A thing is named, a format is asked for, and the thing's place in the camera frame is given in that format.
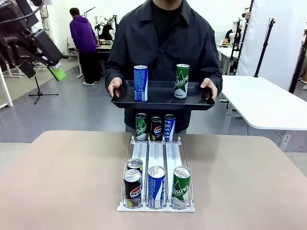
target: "black pants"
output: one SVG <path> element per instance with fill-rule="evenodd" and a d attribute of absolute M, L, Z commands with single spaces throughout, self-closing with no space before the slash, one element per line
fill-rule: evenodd
<path fill-rule="evenodd" d="M 92 84 L 100 80 L 97 52 L 80 53 L 80 64 L 86 83 Z"/>

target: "shoe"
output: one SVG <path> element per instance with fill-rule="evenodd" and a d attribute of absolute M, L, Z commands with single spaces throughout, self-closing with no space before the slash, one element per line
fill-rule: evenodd
<path fill-rule="evenodd" d="M 95 85 L 95 83 L 89 84 L 89 83 L 83 82 L 82 85 L 92 86 L 92 85 Z"/>

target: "purple hoodie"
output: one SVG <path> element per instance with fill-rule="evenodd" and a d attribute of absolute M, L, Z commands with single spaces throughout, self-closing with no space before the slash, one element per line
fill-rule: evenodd
<path fill-rule="evenodd" d="M 97 48 L 96 35 L 87 18 L 76 16 L 70 23 L 71 37 L 80 53 L 95 52 Z"/>

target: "soda can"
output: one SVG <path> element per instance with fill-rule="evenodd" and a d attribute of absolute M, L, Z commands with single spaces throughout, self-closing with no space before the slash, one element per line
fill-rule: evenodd
<path fill-rule="evenodd" d="M 175 140 L 175 123 L 176 118 L 172 114 L 165 115 L 164 121 L 164 137 L 166 142 L 172 142 Z"/>
<path fill-rule="evenodd" d="M 188 206 L 189 186 L 191 181 L 191 170 L 185 166 L 174 169 L 172 207 L 185 209 Z"/>
<path fill-rule="evenodd" d="M 136 169 L 141 173 L 141 188 L 143 188 L 143 161 L 138 158 L 132 158 L 127 162 L 127 169 Z"/>
<path fill-rule="evenodd" d="M 146 102 L 148 97 L 148 67 L 134 67 L 134 99 L 136 102 Z"/>
<path fill-rule="evenodd" d="M 154 166 L 148 170 L 148 201 L 149 207 L 159 209 L 164 204 L 165 169 Z"/>
<path fill-rule="evenodd" d="M 136 139 L 146 140 L 147 138 L 146 114 L 136 114 L 135 126 L 136 126 Z"/>
<path fill-rule="evenodd" d="M 162 118 L 158 116 L 152 117 L 151 131 L 153 141 L 162 140 Z"/>
<path fill-rule="evenodd" d="M 136 169 L 124 173 L 127 207 L 138 208 L 141 204 L 141 173 Z"/>
<path fill-rule="evenodd" d="M 178 99 L 186 99 L 188 93 L 190 66 L 186 64 L 177 65 L 177 73 L 175 80 L 175 97 Z"/>

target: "can dispenser rack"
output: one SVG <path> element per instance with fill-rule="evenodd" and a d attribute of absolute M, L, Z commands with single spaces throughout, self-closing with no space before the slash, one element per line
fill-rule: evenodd
<path fill-rule="evenodd" d="M 138 208 L 127 207 L 125 183 L 123 179 L 121 184 L 120 203 L 117 208 L 118 211 L 195 212 L 192 178 L 189 186 L 187 207 L 185 209 L 175 209 L 172 207 L 171 202 L 174 169 L 181 165 L 188 167 L 181 135 L 177 138 L 177 141 L 165 142 L 164 137 L 162 141 L 150 141 L 149 135 L 146 141 L 138 141 L 134 139 L 134 135 L 132 134 L 127 150 L 124 172 L 127 170 L 127 161 L 131 158 L 139 158 L 143 161 L 143 188 L 140 206 Z M 160 209 L 149 208 L 148 170 L 152 166 L 162 166 L 165 168 L 165 195 L 163 207 Z"/>

